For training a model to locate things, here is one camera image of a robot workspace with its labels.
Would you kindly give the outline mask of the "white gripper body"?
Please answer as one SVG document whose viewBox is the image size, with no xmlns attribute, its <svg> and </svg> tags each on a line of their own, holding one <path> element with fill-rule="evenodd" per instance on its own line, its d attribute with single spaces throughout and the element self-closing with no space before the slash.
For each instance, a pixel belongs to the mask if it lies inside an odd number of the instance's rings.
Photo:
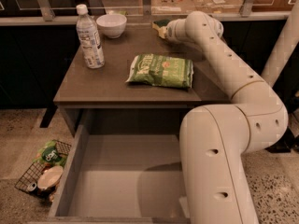
<svg viewBox="0 0 299 224">
<path fill-rule="evenodd" d="M 189 40 L 185 31 L 185 20 L 177 19 L 166 25 L 165 38 L 174 43 L 187 42 Z"/>
</svg>

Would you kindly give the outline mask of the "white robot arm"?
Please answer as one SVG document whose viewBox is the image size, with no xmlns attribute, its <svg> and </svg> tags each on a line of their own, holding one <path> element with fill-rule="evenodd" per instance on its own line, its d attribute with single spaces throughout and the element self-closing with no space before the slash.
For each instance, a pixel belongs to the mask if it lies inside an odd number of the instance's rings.
<svg viewBox="0 0 299 224">
<path fill-rule="evenodd" d="M 241 156 L 272 146 L 288 127 L 287 109 L 273 86 L 298 43 L 298 27 L 294 8 L 257 74 L 222 41 L 221 23 L 206 13 L 194 11 L 167 24 L 167 40 L 199 46 L 230 100 L 196 107 L 180 126 L 192 224 L 259 224 Z"/>
</svg>

